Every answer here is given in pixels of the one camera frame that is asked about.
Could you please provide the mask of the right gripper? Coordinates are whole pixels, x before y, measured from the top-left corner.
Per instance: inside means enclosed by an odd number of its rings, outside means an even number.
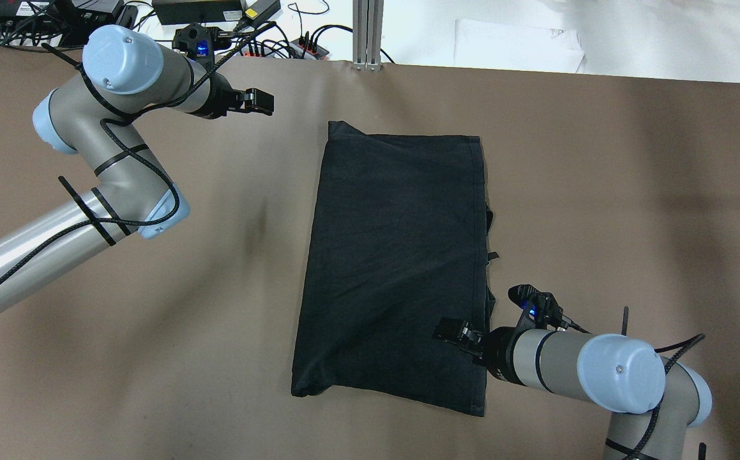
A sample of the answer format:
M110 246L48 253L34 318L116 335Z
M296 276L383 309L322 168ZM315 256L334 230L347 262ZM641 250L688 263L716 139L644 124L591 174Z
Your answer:
M516 327L502 326L484 335L469 321L460 318L440 318L434 327L433 338L453 344L469 355L479 355L475 364L487 370L494 378L515 385L524 382L517 376L513 352L521 335Z

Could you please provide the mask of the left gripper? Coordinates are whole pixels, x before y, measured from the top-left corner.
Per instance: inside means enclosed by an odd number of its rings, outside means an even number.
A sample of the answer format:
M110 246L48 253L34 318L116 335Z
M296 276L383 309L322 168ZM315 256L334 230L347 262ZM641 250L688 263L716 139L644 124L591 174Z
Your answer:
M275 96L258 88L247 90L235 89L230 86L224 76L216 75L210 78L209 95L204 102L204 119L217 119L230 112L242 108L243 113L258 113L273 116L275 111Z

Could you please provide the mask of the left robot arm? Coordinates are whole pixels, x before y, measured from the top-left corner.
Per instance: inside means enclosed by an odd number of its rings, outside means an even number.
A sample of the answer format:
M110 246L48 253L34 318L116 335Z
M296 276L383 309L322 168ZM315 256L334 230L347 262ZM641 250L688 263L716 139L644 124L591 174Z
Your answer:
M171 108L202 119L231 112L271 116L275 98L237 89L204 63L153 38L110 24L87 39L78 74L54 88L32 114L39 138L78 155L98 185L0 240L0 314L131 234L153 239L187 218L191 207L134 127Z

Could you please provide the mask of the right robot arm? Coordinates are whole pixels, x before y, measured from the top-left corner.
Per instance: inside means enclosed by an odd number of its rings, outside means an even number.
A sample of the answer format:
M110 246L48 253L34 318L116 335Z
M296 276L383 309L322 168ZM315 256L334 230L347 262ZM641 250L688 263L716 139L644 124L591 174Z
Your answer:
M713 408L707 381L680 364L698 337L664 357L626 335L552 331L529 320L483 333L443 318L433 336L469 353L496 379L609 411L604 459L680 459L688 429Z

